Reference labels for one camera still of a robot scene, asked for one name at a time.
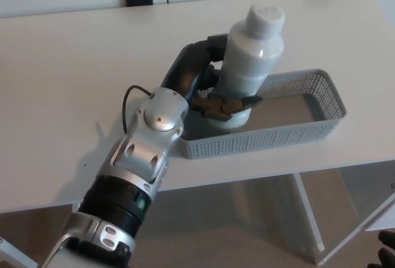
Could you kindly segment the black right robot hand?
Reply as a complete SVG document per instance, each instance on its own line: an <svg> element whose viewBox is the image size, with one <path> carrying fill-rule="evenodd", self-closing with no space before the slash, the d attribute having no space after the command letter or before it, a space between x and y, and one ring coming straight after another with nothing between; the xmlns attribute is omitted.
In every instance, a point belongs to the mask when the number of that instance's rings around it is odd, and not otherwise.
<svg viewBox="0 0 395 268"><path fill-rule="evenodd" d="M394 232L382 230L378 234L378 239L385 246L394 249ZM378 252L381 265L383 267L394 267L394 254L386 248L381 248Z"/></svg>

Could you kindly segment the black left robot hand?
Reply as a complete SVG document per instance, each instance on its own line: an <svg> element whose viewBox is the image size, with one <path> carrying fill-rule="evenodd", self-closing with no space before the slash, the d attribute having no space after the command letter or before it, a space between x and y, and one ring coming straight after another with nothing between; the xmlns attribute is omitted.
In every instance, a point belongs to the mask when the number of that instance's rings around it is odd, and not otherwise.
<svg viewBox="0 0 395 268"><path fill-rule="evenodd" d="M186 45L167 72L161 87L182 95L191 111L199 112L207 119L227 122L237 113L253 108L262 102L258 95L233 99L211 91L207 96L198 95L218 84L221 74L212 63L224 60L227 34L207 37L206 40Z"/></svg>

